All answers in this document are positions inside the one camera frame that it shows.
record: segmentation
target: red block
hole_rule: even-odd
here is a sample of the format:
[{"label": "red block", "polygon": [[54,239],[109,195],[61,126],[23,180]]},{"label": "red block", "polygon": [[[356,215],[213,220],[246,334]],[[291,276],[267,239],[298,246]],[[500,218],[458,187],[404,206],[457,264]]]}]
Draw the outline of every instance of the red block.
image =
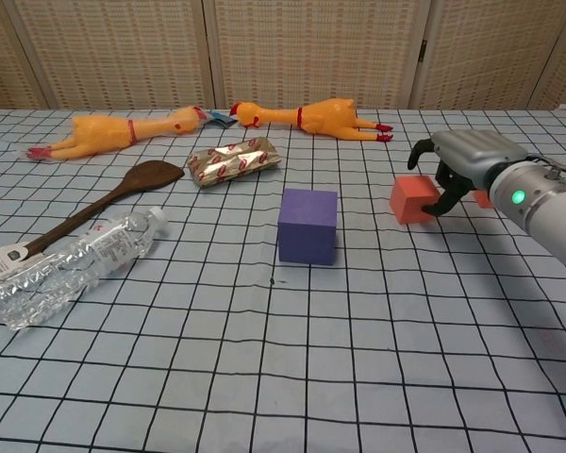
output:
[{"label": "red block", "polygon": [[474,191],[474,200],[478,203],[478,206],[480,208],[483,208],[485,210],[494,209],[487,191]]},{"label": "red block", "polygon": [[394,180],[390,206],[399,224],[422,224],[434,217],[422,211],[441,196],[428,176],[399,176]]}]

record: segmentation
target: beige wall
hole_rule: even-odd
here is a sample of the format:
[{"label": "beige wall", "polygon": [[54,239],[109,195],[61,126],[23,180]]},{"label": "beige wall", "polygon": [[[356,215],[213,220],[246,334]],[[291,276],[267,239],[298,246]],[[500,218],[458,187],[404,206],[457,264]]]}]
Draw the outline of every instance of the beige wall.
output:
[{"label": "beige wall", "polygon": [[0,0],[3,109],[332,96],[552,109],[566,103],[566,0]]}]

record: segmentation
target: bottle cap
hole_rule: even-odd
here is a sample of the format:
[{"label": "bottle cap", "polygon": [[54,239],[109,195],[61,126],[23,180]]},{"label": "bottle cap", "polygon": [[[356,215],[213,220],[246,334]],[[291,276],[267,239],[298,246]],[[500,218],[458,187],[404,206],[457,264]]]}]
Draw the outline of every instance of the bottle cap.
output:
[{"label": "bottle cap", "polygon": [[149,212],[151,212],[156,219],[158,219],[160,226],[163,227],[168,223],[168,218],[166,214],[159,206],[153,206],[149,208]]}]

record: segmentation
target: wooden spoon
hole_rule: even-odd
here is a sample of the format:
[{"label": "wooden spoon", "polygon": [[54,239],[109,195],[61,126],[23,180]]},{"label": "wooden spoon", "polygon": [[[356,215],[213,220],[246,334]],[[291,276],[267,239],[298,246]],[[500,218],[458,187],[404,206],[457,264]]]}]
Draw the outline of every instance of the wooden spoon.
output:
[{"label": "wooden spoon", "polygon": [[114,201],[133,193],[150,191],[166,186],[183,176],[184,172],[181,168],[163,160],[148,160],[132,167],[124,175],[122,182],[103,198],[95,201],[87,208],[65,220],[62,224],[55,226],[46,234],[28,243],[25,246],[28,250],[26,258],[43,252],[46,247],[55,243],[66,234],[71,233]]}]

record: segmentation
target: plastic water bottle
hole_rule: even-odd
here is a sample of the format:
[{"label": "plastic water bottle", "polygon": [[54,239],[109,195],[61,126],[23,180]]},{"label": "plastic water bottle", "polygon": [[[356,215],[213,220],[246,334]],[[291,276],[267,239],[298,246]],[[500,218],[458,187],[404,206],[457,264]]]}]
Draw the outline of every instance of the plastic water bottle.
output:
[{"label": "plastic water bottle", "polygon": [[68,246],[0,281],[0,317],[8,328],[37,325],[99,279],[149,251],[166,224],[160,208],[120,214]]}]

